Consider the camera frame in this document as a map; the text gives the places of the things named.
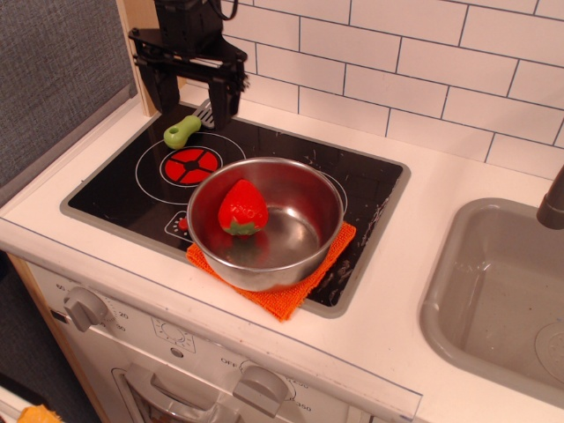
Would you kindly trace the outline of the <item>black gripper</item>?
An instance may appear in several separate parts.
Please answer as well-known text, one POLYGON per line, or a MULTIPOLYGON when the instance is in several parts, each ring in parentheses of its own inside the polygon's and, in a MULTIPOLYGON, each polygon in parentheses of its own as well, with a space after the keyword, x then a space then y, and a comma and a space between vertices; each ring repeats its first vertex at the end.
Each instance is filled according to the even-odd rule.
POLYGON ((135 28, 129 32, 135 46, 134 62, 153 105, 162 114, 180 100, 177 77, 209 82, 209 99, 216 130, 224 129, 238 113, 247 75, 248 56, 218 35, 200 49, 167 45, 160 30, 135 28))

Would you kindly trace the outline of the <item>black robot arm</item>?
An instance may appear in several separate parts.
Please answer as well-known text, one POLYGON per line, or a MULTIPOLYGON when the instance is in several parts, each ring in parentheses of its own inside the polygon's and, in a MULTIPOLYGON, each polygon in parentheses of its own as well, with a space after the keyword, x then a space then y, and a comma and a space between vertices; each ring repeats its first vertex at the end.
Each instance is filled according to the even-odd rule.
POLYGON ((162 114, 180 101, 178 77, 206 83, 216 130, 237 115, 247 87, 248 55, 223 37, 224 22, 236 16, 238 3, 226 15, 219 1, 156 1, 159 26, 133 28, 139 69, 152 104, 162 114))

